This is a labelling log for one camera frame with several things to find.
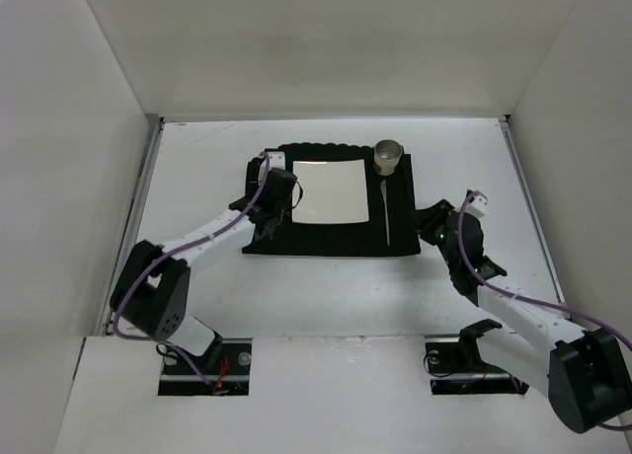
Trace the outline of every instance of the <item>black mount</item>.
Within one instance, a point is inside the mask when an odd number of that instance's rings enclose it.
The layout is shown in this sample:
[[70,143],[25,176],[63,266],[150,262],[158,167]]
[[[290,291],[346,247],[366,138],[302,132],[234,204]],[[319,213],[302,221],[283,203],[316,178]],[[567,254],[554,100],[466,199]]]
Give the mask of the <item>black mount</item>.
[[549,402],[582,433],[632,410],[632,382],[616,338],[605,329],[558,342],[549,358]]
[[[491,319],[474,323],[459,333],[458,341],[426,343],[426,354],[429,355],[429,372],[431,375],[446,373],[482,373],[488,364],[481,359],[476,339],[482,337],[492,329],[499,329],[502,325]],[[498,367],[492,372],[505,373]]]
[[[259,170],[262,158],[255,158],[246,169],[246,194],[231,203],[230,210],[244,210],[259,188]],[[248,212],[248,218],[256,225],[254,240],[272,237],[275,229],[281,224],[283,217],[292,207],[292,193],[297,177],[287,170],[270,168],[266,185],[257,199],[257,203]]]

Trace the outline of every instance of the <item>red wire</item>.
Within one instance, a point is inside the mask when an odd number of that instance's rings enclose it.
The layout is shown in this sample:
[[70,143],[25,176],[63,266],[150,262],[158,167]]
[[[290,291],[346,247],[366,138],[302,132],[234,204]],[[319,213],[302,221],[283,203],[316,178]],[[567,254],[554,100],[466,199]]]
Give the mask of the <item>red wire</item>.
[[224,355],[224,357],[219,361],[219,375],[217,376],[217,380],[215,381],[215,385],[213,385],[213,392],[215,393],[219,386],[221,385],[221,379],[226,372],[228,371],[228,357]]
[[481,381],[485,380],[485,377],[487,377],[488,373],[490,373],[490,366],[485,364],[485,374],[483,375],[483,378],[480,378],[478,381],[481,382]]

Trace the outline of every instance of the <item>white wall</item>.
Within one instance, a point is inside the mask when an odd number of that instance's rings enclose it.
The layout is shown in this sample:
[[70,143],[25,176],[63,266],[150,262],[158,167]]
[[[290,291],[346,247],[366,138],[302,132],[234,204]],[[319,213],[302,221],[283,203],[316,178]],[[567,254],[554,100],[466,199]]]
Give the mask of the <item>white wall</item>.
[[0,0],[0,452],[52,452],[147,131],[85,0]]
[[630,0],[578,2],[511,126],[569,303],[632,337]]
[[576,0],[89,0],[148,112],[508,114]]

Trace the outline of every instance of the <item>cable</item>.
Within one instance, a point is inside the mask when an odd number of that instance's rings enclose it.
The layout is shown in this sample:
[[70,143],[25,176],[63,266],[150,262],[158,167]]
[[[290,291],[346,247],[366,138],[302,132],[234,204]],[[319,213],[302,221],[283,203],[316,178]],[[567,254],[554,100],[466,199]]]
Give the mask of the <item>cable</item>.
[[[165,351],[162,351],[162,350],[160,349],[160,346],[161,346],[161,345],[164,345],[164,346],[165,346]],[[156,344],[156,352],[158,352],[158,355],[160,355],[160,356],[162,356],[162,357],[164,357],[164,358],[170,358],[171,360],[178,360],[178,356],[177,356],[177,355],[174,355],[173,353],[169,353],[169,351],[168,351],[168,350],[166,350],[168,347],[169,347],[169,346],[168,346],[168,345],[166,345],[166,344],[165,344],[165,343],[163,343],[163,342],[157,343],[157,344]]]
[[[250,199],[248,204],[246,204],[246,207],[244,208],[244,210],[242,210],[239,213],[239,215],[232,220],[232,222],[229,222],[228,224],[226,224],[225,226],[223,226],[219,230],[216,230],[211,235],[207,235],[207,236],[204,236],[204,237],[202,237],[200,239],[193,240],[192,242],[188,242],[187,244],[181,245],[180,247],[176,247],[175,249],[170,250],[166,254],[161,255],[159,258],[157,258],[151,264],[149,264],[149,266],[131,284],[129,289],[127,289],[127,292],[122,297],[122,300],[120,301],[120,304],[118,305],[118,310],[115,313],[115,319],[113,320],[113,323],[112,323],[112,330],[113,330],[113,332],[115,333],[115,335],[117,337],[119,337],[121,339],[126,339],[128,341],[151,341],[151,338],[147,337],[147,336],[134,336],[134,335],[124,334],[124,333],[122,333],[120,331],[120,329],[119,329],[120,317],[121,317],[122,313],[124,312],[125,307],[129,303],[129,300],[133,296],[134,292],[138,289],[138,286],[140,286],[145,281],[145,279],[151,274],[151,272],[159,264],[161,264],[165,260],[169,259],[173,255],[179,254],[180,252],[184,252],[184,251],[186,251],[188,249],[192,249],[193,247],[197,247],[198,245],[205,244],[209,240],[214,239],[216,237],[219,237],[224,232],[226,232],[227,230],[229,230],[232,227],[234,227],[235,225],[237,225],[237,223],[239,223],[241,221],[241,219],[243,219],[248,214],[248,212],[250,212],[250,210],[255,205],[255,202],[257,202],[257,199],[259,199],[259,197],[261,196],[262,192],[264,191],[264,186],[266,185],[266,180],[268,179],[268,171],[270,170],[270,156],[268,155],[268,153],[262,152],[259,155],[259,157],[263,158],[265,160],[265,162],[266,162],[266,166],[264,168],[264,175],[262,176],[261,183],[259,184],[259,188],[255,192],[255,195],[253,195],[253,198]],[[172,348],[175,352],[177,352],[178,355],[180,355],[187,362],[187,364],[191,367],[193,372],[196,373],[196,375],[199,377],[200,380],[202,380],[206,385],[210,385],[210,382],[208,382],[208,380],[206,380],[206,377],[204,377],[204,375],[201,373],[201,371],[196,367],[194,362],[191,360],[191,358],[187,355],[187,353],[182,348],[178,347],[177,345],[170,344],[170,343],[167,343],[167,345],[170,348]]]
[[428,360],[428,357],[430,357],[429,354],[424,355],[424,360],[422,361],[422,363],[424,364],[424,370],[426,370],[426,373],[428,373],[429,375],[433,376],[434,378],[447,378],[450,375],[454,375],[455,372],[451,372],[451,373],[447,373],[445,375],[434,375],[433,373],[431,373],[430,371],[430,362],[428,362],[429,366],[426,366],[426,360]]
[[224,355],[219,361],[219,367],[219,375],[217,375],[217,380],[213,385],[213,395],[215,395],[217,393],[217,389],[221,387],[221,379],[224,377],[224,375],[226,375],[226,372],[228,372],[228,357],[226,355]]
[[298,185],[298,201],[292,206],[292,210],[298,207],[300,201],[303,200],[303,186],[300,185],[300,182],[296,182],[296,184]]
[[487,374],[490,373],[490,366],[486,363],[485,364],[485,373],[483,374],[483,376],[477,380],[474,380],[473,382],[470,382],[469,385],[472,385],[473,383],[478,383],[478,382],[482,382],[483,380],[485,380],[487,378]]
[[[463,218],[465,216],[465,209],[467,208],[467,204],[472,202],[478,195],[483,195],[483,194],[479,190],[474,190],[465,196],[463,205],[461,205],[461,209],[458,212],[458,221],[456,224],[456,240],[458,242],[458,250],[461,253],[461,258],[463,259],[465,266],[467,266],[467,269],[469,269],[470,273],[472,273],[472,275],[476,278],[476,280],[479,283],[481,283],[483,286],[487,286],[488,288],[493,289],[497,293],[503,296],[506,296],[508,298],[515,298],[518,301],[532,304],[534,306],[540,306],[540,307],[549,308],[549,309],[556,309],[563,313],[570,314],[571,316],[576,316],[578,318],[585,319],[586,321],[590,321],[591,323],[596,324],[606,329],[607,331],[609,331],[617,339],[619,339],[630,351],[632,351],[632,341],[629,338],[625,337],[621,332],[619,332],[618,330],[610,326],[607,322],[602,321],[601,319],[596,318],[595,316],[591,316],[590,314],[587,314],[584,311],[580,311],[578,309],[567,308],[566,306],[562,306],[559,304],[549,303],[547,301],[540,301],[539,299],[529,298],[527,296],[523,296],[517,293],[511,293],[510,291],[506,291],[505,289],[499,288],[498,286],[495,286],[494,284],[488,282],[485,278],[483,278],[483,276],[481,276],[479,273],[476,272],[476,269],[474,269],[474,266],[472,265],[472,263],[470,263],[467,257],[467,253],[465,252],[465,244],[463,243],[462,229],[463,229]],[[623,426],[600,424],[599,426],[611,431],[632,430],[632,424],[626,424]]]

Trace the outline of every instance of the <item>white panel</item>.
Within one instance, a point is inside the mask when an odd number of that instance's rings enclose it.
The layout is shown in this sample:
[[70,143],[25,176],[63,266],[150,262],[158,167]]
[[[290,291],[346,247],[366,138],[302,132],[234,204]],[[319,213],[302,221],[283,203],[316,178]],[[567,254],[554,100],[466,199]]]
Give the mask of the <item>white panel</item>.
[[248,397],[157,397],[152,343],[88,340],[55,454],[629,453],[534,390],[430,393],[422,338],[258,339]]
[[85,0],[0,0],[0,451],[54,446],[146,120]]
[[628,337],[631,32],[630,0],[580,0],[512,117],[567,300]]
[[507,114],[576,0],[89,0],[148,112]]
[[[171,240],[243,195],[246,164],[292,142],[374,144],[412,155],[418,208],[467,189],[489,198],[485,248],[534,297],[555,291],[496,119],[359,118],[167,124],[139,240]],[[193,279],[193,315],[226,337],[456,334],[489,317],[459,296],[437,249],[399,259],[225,256]]]

